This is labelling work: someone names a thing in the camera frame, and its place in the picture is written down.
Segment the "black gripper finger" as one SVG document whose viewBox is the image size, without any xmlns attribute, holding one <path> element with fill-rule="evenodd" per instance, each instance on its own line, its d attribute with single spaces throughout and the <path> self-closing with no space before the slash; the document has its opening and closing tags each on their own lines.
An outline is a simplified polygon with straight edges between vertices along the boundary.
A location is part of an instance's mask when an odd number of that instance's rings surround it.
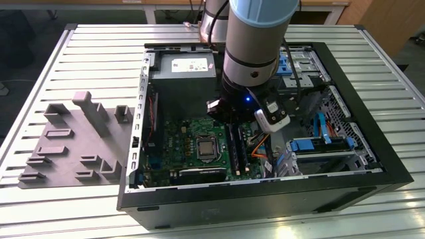
<svg viewBox="0 0 425 239">
<path fill-rule="evenodd" d="M 231 121 L 231 107 L 223 99 L 206 101 L 206 114 L 218 122 Z"/>
</svg>

